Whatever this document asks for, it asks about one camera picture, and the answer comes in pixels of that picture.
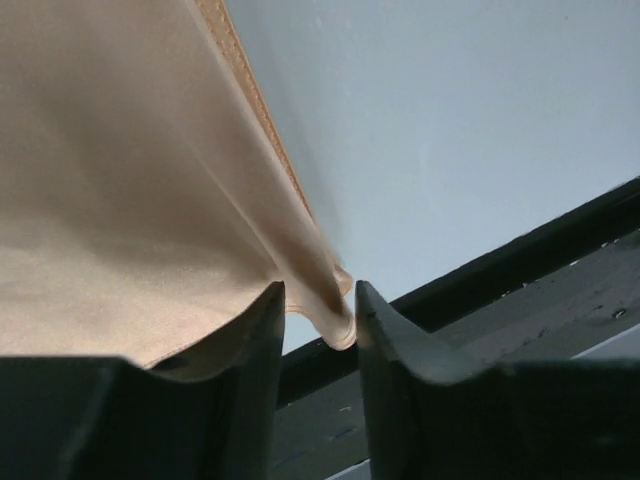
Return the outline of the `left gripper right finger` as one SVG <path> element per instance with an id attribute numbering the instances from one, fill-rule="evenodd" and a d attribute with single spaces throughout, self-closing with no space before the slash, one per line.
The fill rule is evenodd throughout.
<path id="1" fill-rule="evenodd" d="M 635 479 L 639 365 L 467 357 L 356 285 L 375 479 Z"/>

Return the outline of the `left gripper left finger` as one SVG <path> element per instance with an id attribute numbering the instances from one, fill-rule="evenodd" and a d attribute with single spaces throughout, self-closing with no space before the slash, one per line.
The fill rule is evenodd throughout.
<path id="1" fill-rule="evenodd" d="M 118 357 L 1 361 L 5 479 L 263 479 L 284 336 L 275 282 L 152 369 Z"/>

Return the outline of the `peach satin napkin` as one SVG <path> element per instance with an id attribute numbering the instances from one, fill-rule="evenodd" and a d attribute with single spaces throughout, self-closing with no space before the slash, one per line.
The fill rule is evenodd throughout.
<path id="1" fill-rule="evenodd" d="M 221 1 L 1 5 L 1 351 L 152 367 L 274 282 L 356 338 Z"/>

